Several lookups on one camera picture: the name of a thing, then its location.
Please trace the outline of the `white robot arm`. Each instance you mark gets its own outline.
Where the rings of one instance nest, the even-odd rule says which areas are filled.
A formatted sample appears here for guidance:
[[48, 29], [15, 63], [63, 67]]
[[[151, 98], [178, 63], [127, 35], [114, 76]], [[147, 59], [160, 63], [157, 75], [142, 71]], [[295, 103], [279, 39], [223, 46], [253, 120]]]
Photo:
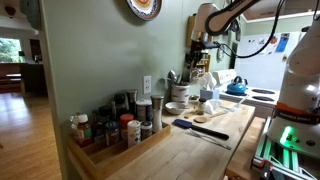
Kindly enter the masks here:
[[[216, 48], [208, 36], [222, 34], [231, 22], [259, 0], [234, 0], [223, 9], [212, 3], [199, 6], [192, 29], [188, 67], [200, 61], [202, 51]], [[284, 148], [320, 157], [320, 18], [312, 25], [289, 56], [279, 99], [267, 136]]]

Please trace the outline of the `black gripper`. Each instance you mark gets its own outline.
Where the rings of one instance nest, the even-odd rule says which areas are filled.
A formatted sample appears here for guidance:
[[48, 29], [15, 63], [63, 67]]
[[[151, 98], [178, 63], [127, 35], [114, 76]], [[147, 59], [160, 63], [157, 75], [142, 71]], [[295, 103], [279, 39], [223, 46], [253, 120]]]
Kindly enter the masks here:
[[190, 53], [198, 53], [201, 52], [202, 50], [206, 49], [214, 49], [218, 48], [219, 45], [214, 42], [197, 42], [197, 41], [191, 41], [191, 50]]

